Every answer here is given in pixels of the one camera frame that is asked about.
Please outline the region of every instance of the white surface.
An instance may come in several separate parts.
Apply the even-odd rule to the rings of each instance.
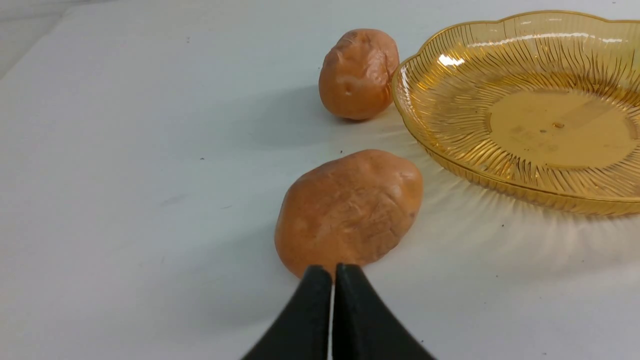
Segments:
[[[542,8],[619,19],[640,5],[403,3],[72,8],[0,81],[0,357],[237,359],[297,285],[273,248],[287,187],[378,148],[416,162],[425,199],[366,272],[434,355],[637,359],[640,218],[586,219],[467,184],[393,108],[333,119],[316,81],[351,28],[387,31],[405,58],[461,21]]]

